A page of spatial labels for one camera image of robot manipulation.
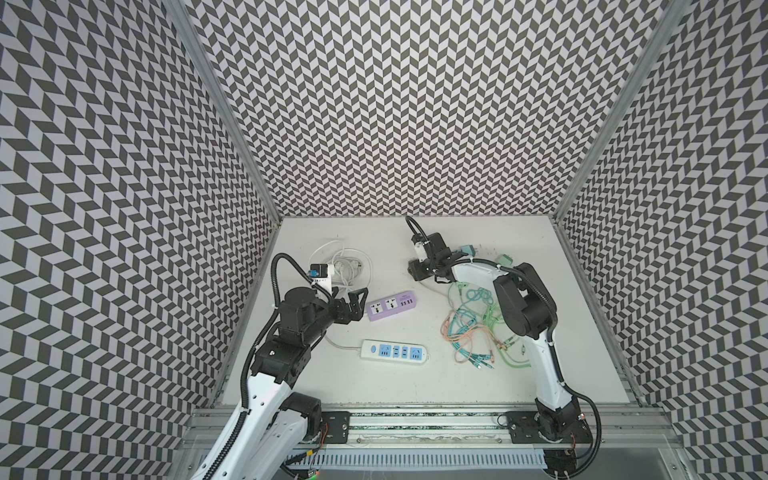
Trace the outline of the purple power strip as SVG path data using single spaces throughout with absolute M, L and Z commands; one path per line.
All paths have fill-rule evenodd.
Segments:
M 416 296 L 412 290 L 386 298 L 373 300 L 366 305 L 366 315 L 371 322 L 402 314 L 416 307 Z

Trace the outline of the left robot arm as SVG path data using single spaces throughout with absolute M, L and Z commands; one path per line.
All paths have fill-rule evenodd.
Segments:
M 369 291 L 340 297 L 328 266 L 303 268 L 287 253 L 273 257 L 269 276 L 274 309 L 246 356 L 239 402 L 194 471 L 195 479 L 319 475 L 312 467 L 295 469 L 301 459 L 294 450 L 304 442 L 324 442 L 322 403 L 294 387 L 327 330 L 362 319 Z

